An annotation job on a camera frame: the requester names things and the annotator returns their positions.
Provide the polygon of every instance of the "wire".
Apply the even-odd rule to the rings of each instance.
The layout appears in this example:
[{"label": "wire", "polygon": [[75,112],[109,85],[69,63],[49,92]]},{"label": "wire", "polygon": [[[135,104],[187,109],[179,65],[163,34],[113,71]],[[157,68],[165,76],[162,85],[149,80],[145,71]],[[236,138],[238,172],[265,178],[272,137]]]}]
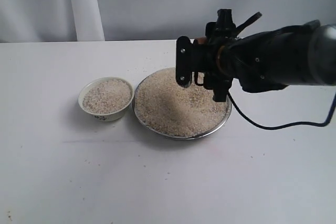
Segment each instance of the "wire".
[{"label": "wire", "polygon": [[336,93],[335,93],[335,96],[334,96],[334,99],[331,103],[331,106],[330,106],[330,110],[329,110],[329,113],[328,113],[328,116],[326,118],[326,120],[323,122],[323,123],[314,123],[314,122],[294,122],[294,123],[288,123],[288,124],[284,124],[284,125],[280,125],[280,126],[275,126],[275,127],[267,127],[267,126],[263,126],[263,125],[260,125],[254,121],[252,121],[250,118],[248,118],[241,110],[240,108],[238,107],[238,105],[236,104],[236,102],[233,100],[230,92],[228,92],[227,94],[233,104],[233,106],[236,108],[236,110],[238,111],[238,113],[247,121],[249,122],[250,124],[254,125],[255,127],[258,127],[260,129],[263,129],[263,130],[269,130],[269,131],[274,131],[274,130],[281,130],[281,129],[284,129],[284,128],[288,128],[288,127],[292,127],[292,126],[297,126],[297,125],[309,125],[309,126],[315,126],[315,127],[325,127],[327,126],[331,119],[332,119],[332,116],[334,114],[334,111],[335,111],[335,108],[336,108]]}]

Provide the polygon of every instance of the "rice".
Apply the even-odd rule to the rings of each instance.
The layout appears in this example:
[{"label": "rice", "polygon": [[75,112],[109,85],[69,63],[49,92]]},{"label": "rice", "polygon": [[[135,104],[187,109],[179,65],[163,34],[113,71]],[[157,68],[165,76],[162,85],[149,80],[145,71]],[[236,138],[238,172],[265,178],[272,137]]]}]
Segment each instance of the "rice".
[{"label": "rice", "polygon": [[83,108],[94,114],[109,114],[124,108],[131,99],[131,89],[119,79],[101,82],[83,99]]},{"label": "rice", "polygon": [[214,102],[213,92],[194,83],[187,89],[175,81],[175,68],[147,77],[135,94],[135,112],[148,127],[169,136],[193,137],[220,124],[226,102]]}]

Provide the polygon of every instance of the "white table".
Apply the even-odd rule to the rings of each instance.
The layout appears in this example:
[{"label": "white table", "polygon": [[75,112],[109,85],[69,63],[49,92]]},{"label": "white table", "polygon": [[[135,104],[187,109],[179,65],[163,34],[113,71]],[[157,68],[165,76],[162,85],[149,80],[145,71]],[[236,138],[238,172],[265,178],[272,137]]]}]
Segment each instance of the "white table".
[{"label": "white table", "polygon": [[[104,123],[76,104],[93,79],[135,86],[174,64],[172,40],[0,44],[0,223],[336,223],[336,119],[269,132],[233,109],[215,134],[176,142],[131,110]],[[278,125],[324,121],[334,90],[232,94]]]}]

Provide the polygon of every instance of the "white backdrop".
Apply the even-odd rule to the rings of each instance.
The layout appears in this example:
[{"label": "white backdrop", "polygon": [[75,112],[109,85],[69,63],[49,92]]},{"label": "white backdrop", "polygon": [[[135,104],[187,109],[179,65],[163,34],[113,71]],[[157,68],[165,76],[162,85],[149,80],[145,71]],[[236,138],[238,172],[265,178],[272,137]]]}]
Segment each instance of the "white backdrop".
[{"label": "white backdrop", "polygon": [[242,23],[242,35],[302,24],[336,22],[334,0],[0,0],[0,41],[174,39],[201,36],[219,8]]}]

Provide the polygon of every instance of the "metal bowl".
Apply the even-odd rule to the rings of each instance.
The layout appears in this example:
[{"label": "metal bowl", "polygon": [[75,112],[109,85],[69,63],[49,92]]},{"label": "metal bowl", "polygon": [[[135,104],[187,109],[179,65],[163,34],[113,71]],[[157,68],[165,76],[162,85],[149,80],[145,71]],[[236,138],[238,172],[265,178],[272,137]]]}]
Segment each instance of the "metal bowl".
[{"label": "metal bowl", "polygon": [[226,103],[227,103],[227,110],[226,110],[226,113],[225,113],[225,116],[223,118],[223,120],[214,128],[212,128],[211,130],[208,130],[206,132],[203,132],[203,133],[200,133],[196,136],[191,136],[191,137],[183,137],[183,136],[171,136],[171,135],[167,135],[165,133],[162,133],[162,132],[159,132],[153,128],[150,128],[148,127],[145,123],[143,123],[141,121],[141,119],[138,117],[137,113],[136,113],[136,109],[135,109],[135,100],[137,98],[137,93],[138,93],[138,90],[139,90],[139,86],[141,85],[141,83],[143,81],[145,81],[149,76],[147,76],[145,79],[143,79],[139,85],[137,86],[137,88],[135,89],[135,92],[134,92],[134,98],[133,98],[133,101],[132,101],[132,109],[133,109],[133,112],[136,116],[136,118],[138,119],[138,121],[143,125],[145,126],[147,129],[155,132],[156,134],[159,134],[159,135],[162,135],[162,136],[165,136],[167,138],[170,138],[170,139],[174,139],[174,140],[193,140],[193,139],[199,139],[199,138],[202,138],[202,137],[205,137],[205,136],[208,136],[212,133],[214,133],[215,131],[219,130],[225,123],[226,121],[228,120],[228,118],[230,117],[231,115],[231,111],[232,111],[232,103],[231,103],[231,100],[229,99],[229,97],[226,97]]}]

